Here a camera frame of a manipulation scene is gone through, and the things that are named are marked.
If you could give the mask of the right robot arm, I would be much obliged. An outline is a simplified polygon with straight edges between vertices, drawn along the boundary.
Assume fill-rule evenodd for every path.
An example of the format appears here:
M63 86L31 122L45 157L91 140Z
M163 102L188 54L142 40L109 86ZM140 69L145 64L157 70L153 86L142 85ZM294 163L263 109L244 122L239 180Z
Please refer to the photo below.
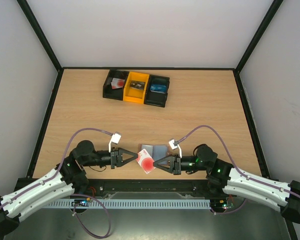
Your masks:
M218 158L208 145L195 148L192 156L170 154L153 163L173 175L206 172L208 191L214 195L235 195L280 212L288 221L300 224L300 182L280 182L248 173Z

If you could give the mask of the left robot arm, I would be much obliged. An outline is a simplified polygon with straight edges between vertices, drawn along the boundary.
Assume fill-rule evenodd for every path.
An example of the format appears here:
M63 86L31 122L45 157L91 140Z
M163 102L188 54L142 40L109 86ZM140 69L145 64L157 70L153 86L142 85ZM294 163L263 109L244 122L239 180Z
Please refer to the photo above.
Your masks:
M49 203L73 194L84 194L89 186L85 167L122 167L138 154L124 148L95 150L83 140L62 163L19 190L0 196L0 238L13 232L31 214Z

